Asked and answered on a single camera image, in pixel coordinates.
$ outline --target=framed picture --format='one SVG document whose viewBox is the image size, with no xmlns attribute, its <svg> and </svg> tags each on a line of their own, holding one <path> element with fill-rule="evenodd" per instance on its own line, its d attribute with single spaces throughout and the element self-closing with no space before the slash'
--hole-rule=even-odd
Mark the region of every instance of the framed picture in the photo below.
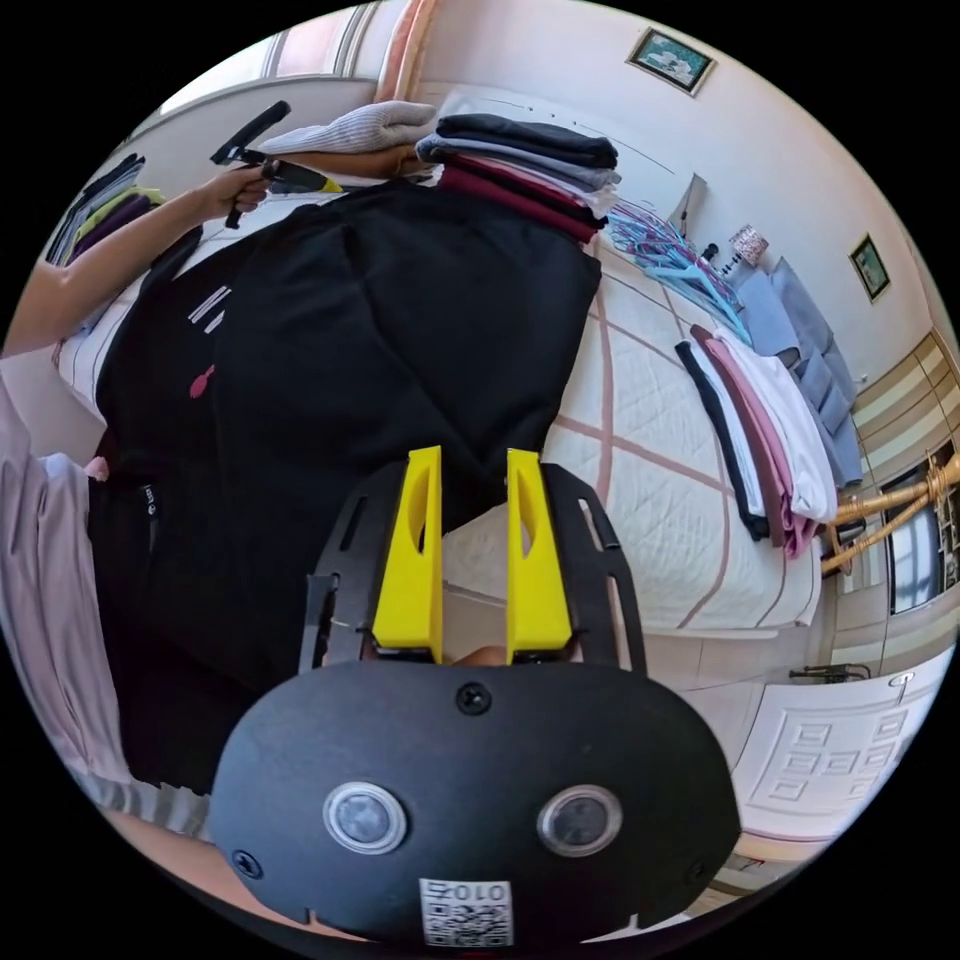
<svg viewBox="0 0 960 960">
<path fill-rule="evenodd" d="M 857 276 L 863 284 L 863 289 L 867 291 L 871 303 L 890 286 L 887 268 L 883 265 L 880 254 L 877 253 L 877 248 L 869 235 L 864 237 L 857 249 L 850 254 L 850 262 L 857 271 Z"/>
<path fill-rule="evenodd" d="M 715 61 L 682 40 L 651 28 L 633 48 L 627 63 L 695 96 Z"/>
</svg>

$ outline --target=black handle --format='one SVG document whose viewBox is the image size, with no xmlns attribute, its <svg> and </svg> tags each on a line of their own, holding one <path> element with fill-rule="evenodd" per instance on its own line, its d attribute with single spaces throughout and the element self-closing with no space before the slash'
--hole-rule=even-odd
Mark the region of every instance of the black handle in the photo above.
<svg viewBox="0 0 960 960">
<path fill-rule="evenodd" d="M 210 159 L 216 164 L 227 163 L 233 149 L 246 147 L 254 137 L 265 133 L 289 112 L 290 104 L 286 100 L 278 100 L 272 107 L 254 117 L 246 126 L 241 127 Z"/>
</svg>

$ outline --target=handheld tool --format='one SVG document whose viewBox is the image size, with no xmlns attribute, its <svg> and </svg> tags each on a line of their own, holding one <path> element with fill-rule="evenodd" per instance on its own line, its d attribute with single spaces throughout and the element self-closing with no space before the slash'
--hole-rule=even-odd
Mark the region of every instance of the handheld tool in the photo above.
<svg viewBox="0 0 960 960">
<path fill-rule="evenodd" d="M 300 673 L 237 725 L 211 797 L 214 842 L 283 916 L 539 950 L 675 916 L 732 852 L 723 751 L 647 676 L 595 492 L 525 451 L 506 480 L 509 668 L 440 666 L 439 448 L 344 505 L 308 578 Z"/>
<path fill-rule="evenodd" d="M 277 160 L 259 150 L 251 150 L 250 143 L 262 137 L 270 127 L 275 126 L 290 113 L 290 104 L 278 100 L 272 107 L 254 117 L 246 126 L 241 127 L 210 158 L 218 166 L 242 163 L 248 168 L 260 167 L 264 179 L 304 187 L 316 192 L 339 193 L 340 187 L 329 177 L 317 170 L 301 167 L 286 160 Z M 227 216 L 226 226 L 236 230 L 240 225 L 240 213 L 236 207 Z"/>
</svg>

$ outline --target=striped wall panel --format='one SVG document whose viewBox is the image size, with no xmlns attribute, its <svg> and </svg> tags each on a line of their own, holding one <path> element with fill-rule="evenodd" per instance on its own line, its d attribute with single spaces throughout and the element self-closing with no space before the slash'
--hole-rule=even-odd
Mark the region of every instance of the striped wall panel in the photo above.
<svg viewBox="0 0 960 960">
<path fill-rule="evenodd" d="M 960 383 L 932 336 L 857 398 L 853 420 L 874 486 L 923 462 L 960 427 Z"/>
<path fill-rule="evenodd" d="M 957 364 L 935 335 L 857 398 L 853 417 L 864 482 L 859 495 L 923 463 L 953 438 L 960 449 L 960 379 Z M 867 533 L 881 517 L 870 518 Z M 865 550 L 849 575 L 837 577 L 836 634 L 831 662 L 865 663 L 874 675 L 930 659 L 954 642 L 960 627 L 960 586 L 916 610 L 891 617 L 886 543 Z"/>
</svg>

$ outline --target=lamp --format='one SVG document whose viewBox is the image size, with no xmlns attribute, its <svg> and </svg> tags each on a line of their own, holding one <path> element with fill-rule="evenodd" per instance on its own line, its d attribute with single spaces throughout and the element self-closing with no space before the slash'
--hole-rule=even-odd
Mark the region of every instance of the lamp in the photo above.
<svg viewBox="0 0 960 960">
<path fill-rule="evenodd" d="M 770 246 L 750 224 L 741 227 L 730 238 L 730 245 L 734 251 L 733 259 L 723 268 L 724 275 L 728 274 L 741 260 L 745 260 L 751 267 L 756 267 Z"/>
</svg>

